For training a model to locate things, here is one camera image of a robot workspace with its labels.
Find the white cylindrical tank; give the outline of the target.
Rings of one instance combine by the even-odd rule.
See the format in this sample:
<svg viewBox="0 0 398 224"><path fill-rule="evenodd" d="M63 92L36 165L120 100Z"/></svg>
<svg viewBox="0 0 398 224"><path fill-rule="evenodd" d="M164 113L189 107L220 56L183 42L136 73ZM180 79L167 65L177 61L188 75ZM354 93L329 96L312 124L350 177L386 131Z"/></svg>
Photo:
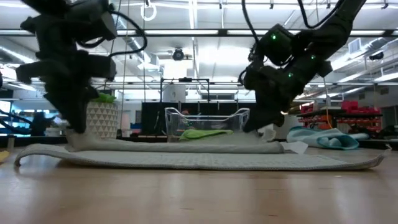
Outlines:
<svg viewBox="0 0 398 224"><path fill-rule="evenodd" d="M179 84L169 84L162 90L162 101L166 103L184 103L186 101L186 86Z"/></svg>

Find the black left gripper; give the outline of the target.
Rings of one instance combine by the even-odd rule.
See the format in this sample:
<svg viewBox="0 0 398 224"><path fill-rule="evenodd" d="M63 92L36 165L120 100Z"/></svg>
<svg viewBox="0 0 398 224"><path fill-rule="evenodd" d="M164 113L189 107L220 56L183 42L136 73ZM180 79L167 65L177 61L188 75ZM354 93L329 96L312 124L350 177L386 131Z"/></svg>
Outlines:
<svg viewBox="0 0 398 224"><path fill-rule="evenodd" d="M67 128L84 133L89 100L99 97L97 90L91 86L91 79L113 80L116 64L109 56L78 50L63 57L23 64L16 69L16 74L17 79L25 84L31 84L33 78L44 82L44 97L52 99L51 103L68 121Z"/></svg>

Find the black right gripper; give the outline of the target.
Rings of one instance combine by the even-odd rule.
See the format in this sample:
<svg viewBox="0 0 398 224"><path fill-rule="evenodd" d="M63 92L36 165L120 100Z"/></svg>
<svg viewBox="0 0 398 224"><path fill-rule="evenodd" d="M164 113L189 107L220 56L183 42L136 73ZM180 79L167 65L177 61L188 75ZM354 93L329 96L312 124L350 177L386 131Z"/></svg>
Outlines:
<svg viewBox="0 0 398 224"><path fill-rule="evenodd" d="M278 108L288 107L315 76L325 77L332 71L330 61L315 55L294 57L282 68L264 65L263 56L250 56L239 82L245 89L255 91L257 106L250 109L243 131L249 133L270 124L281 127L285 115Z"/></svg>

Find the shelf with red bins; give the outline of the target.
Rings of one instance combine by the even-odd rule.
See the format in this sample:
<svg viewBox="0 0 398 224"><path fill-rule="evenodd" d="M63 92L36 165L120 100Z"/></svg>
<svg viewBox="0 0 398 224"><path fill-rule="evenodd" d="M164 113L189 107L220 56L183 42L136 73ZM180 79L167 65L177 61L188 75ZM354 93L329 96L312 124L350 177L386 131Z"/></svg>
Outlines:
<svg viewBox="0 0 398 224"><path fill-rule="evenodd" d="M379 108L360 107L358 101L343 101L341 106L324 106L316 109L314 104L301 106L297 115L304 128L327 130L336 128L342 133L364 133L377 138L382 130L382 114Z"/></svg>

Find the light blue microfiber towel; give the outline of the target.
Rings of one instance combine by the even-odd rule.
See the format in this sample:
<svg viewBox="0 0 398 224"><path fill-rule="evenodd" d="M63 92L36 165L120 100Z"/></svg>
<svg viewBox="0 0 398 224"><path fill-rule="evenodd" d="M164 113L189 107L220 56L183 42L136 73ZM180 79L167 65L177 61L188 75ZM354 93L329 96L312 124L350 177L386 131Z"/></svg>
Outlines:
<svg viewBox="0 0 398 224"><path fill-rule="evenodd" d="M353 150L359 147L359 140L369 139L366 133L346 134L339 129L310 129L296 126L287 134L287 142L304 142L310 147L334 150Z"/></svg>

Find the black background gantry frame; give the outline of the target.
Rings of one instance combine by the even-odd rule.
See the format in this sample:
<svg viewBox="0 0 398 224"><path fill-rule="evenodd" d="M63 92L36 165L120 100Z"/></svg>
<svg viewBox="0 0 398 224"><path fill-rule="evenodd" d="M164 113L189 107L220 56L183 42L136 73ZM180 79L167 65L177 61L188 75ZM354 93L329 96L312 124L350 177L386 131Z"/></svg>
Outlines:
<svg viewBox="0 0 398 224"><path fill-rule="evenodd" d="M210 80L208 78L161 78L160 79L160 84L159 84L159 94L160 94L160 102L162 101L162 90L165 86L169 84L179 84L179 85L185 85L186 86L186 101L200 101L202 92L201 89L204 89L207 96L205 100L207 102L210 101Z"/></svg>

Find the green microfiber towel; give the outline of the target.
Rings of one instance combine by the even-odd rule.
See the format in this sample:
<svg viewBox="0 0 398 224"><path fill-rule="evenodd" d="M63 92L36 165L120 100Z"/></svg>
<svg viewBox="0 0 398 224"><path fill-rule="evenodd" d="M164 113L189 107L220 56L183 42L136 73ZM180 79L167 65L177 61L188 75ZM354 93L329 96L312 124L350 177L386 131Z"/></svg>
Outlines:
<svg viewBox="0 0 398 224"><path fill-rule="evenodd" d="M182 133L179 140L180 141L192 141L197 139L208 138L217 135L233 134L232 130L198 130L198 129L188 129Z"/></svg>

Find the person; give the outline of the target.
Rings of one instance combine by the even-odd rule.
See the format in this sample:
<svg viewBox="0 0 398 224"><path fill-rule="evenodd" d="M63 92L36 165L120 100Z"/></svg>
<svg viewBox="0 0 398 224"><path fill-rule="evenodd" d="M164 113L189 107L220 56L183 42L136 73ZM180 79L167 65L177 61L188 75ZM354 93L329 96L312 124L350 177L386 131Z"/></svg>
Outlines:
<svg viewBox="0 0 398 224"><path fill-rule="evenodd" d="M31 136L45 136L45 130L50 127L56 116L46 118L44 112L34 113L32 123L30 124Z"/></svg>

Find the black overhead crossbeam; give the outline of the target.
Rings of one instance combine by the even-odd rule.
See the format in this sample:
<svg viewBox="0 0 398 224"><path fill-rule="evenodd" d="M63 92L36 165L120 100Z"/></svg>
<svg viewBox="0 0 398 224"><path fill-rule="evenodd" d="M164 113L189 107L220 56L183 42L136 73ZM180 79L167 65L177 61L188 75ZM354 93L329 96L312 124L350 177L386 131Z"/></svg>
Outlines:
<svg viewBox="0 0 398 224"><path fill-rule="evenodd" d="M148 37L249 37L246 29L148 29L144 31ZM0 29L0 36L27 36L33 34L19 29ZM398 29L389 30L352 30L349 37L398 37Z"/></svg>

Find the succulent in white patterned pot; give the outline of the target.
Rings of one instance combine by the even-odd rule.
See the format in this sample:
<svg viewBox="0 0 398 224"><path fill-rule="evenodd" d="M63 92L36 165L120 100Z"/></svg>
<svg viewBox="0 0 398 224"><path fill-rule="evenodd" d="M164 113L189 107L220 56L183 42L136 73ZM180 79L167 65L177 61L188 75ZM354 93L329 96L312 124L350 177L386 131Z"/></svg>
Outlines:
<svg viewBox="0 0 398 224"><path fill-rule="evenodd" d="M115 97L99 93L88 103L86 110L87 130L103 139L116 139L118 130L118 104Z"/></svg>

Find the black partition panel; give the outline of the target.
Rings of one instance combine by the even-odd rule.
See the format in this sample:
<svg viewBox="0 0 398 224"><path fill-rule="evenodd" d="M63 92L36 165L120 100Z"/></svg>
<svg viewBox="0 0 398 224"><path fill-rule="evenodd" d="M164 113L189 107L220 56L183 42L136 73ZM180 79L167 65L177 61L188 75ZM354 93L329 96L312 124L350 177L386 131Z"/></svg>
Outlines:
<svg viewBox="0 0 398 224"><path fill-rule="evenodd" d="M241 108L254 108L255 103L159 103L147 102L142 104L141 111L141 133L148 135L160 134L160 131L166 131L164 110L168 107L175 108L181 113L188 115L231 115Z"/></svg>

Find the clear plastic bin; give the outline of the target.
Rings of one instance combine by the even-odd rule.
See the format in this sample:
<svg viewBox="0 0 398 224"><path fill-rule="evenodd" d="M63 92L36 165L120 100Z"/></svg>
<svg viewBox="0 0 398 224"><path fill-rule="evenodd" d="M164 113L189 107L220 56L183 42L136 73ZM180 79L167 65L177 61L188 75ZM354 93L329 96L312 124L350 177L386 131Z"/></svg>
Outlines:
<svg viewBox="0 0 398 224"><path fill-rule="evenodd" d="M165 128L168 142L180 141L182 133L188 129L243 131L249 118L249 108L238 109L231 115L188 115L175 108L165 109Z"/></svg>

